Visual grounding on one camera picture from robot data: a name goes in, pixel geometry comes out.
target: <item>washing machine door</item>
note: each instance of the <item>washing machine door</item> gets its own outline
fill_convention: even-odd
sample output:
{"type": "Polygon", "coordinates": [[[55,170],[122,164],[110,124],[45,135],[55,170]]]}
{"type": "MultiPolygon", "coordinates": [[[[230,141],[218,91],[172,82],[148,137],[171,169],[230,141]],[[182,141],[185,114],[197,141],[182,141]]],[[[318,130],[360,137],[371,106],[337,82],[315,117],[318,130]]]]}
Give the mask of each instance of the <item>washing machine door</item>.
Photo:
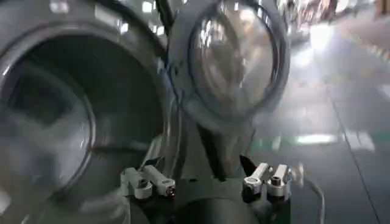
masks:
{"type": "Polygon", "coordinates": [[[273,0],[186,1],[176,10],[168,51],[182,108],[215,133],[267,119],[286,85],[289,48],[273,0]]]}

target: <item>washing machine drum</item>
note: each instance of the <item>washing machine drum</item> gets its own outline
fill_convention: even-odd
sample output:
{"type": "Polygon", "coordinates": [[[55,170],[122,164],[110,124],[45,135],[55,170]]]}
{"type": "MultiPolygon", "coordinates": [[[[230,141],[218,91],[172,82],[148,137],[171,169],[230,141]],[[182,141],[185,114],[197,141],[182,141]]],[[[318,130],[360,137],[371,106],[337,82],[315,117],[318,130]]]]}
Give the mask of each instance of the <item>washing machine drum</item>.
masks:
{"type": "Polygon", "coordinates": [[[180,142],[158,40],[92,1],[2,1],[0,53],[0,222],[123,222],[120,172],[180,142]]]}

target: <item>factory floor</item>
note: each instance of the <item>factory floor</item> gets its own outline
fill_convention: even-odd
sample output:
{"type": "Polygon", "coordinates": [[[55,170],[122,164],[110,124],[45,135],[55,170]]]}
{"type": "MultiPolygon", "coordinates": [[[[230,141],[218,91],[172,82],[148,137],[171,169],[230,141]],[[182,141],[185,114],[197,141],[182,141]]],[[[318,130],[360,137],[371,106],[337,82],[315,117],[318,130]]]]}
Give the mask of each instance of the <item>factory floor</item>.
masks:
{"type": "MultiPolygon", "coordinates": [[[[373,17],[313,26],[292,45],[283,99],[247,153],[317,182],[326,223],[390,223],[390,16],[373,17]]],[[[292,223],[318,223],[319,200],[303,190],[292,223]]]]}

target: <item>cable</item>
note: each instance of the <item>cable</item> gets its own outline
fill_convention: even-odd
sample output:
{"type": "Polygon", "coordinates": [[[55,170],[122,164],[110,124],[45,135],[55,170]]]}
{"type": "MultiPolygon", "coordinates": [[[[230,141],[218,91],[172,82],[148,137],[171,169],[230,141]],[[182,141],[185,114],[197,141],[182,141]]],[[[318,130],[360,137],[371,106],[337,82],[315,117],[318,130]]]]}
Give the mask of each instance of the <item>cable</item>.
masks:
{"type": "Polygon", "coordinates": [[[316,195],[320,198],[321,209],[320,209],[320,214],[319,214],[319,223],[325,224],[325,211],[326,211],[325,195],[324,195],[323,191],[321,190],[321,188],[315,182],[309,180],[307,177],[303,177],[303,180],[309,184],[309,187],[311,188],[311,190],[313,190],[314,193],[316,193],[316,195]]]}

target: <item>metal clamp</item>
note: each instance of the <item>metal clamp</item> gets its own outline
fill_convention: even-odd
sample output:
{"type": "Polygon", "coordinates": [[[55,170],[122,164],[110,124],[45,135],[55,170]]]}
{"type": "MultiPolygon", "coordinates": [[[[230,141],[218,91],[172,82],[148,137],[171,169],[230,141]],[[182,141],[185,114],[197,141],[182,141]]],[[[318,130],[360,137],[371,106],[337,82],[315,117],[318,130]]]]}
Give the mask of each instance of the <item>metal clamp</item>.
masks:
{"type": "Polygon", "coordinates": [[[129,183],[134,190],[134,197],[144,200],[152,196],[153,185],[142,176],[142,173],[133,167],[121,173],[121,189],[123,196],[129,196],[129,183]]]}
{"type": "Polygon", "coordinates": [[[244,178],[244,188],[250,189],[250,193],[252,195],[260,194],[261,187],[263,185],[261,177],[266,171],[271,171],[270,169],[271,167],[268,165],[268,163],[260,163],[251,176],[244,178]]]}
{"type": "Polygon", "coordinates": [[[144,167],[145,177],[150,180],[157,188],[159,195],[173,197],[176,193],[176,183],[173,179],[165,177],[154,166],[144,167]]]}
{"type": "Polygon", "coordinates": [[[291,196],[291,180],[291,170],[286,165],[279,165],[267,181],[268,196],[287,201],[291,196]]]}

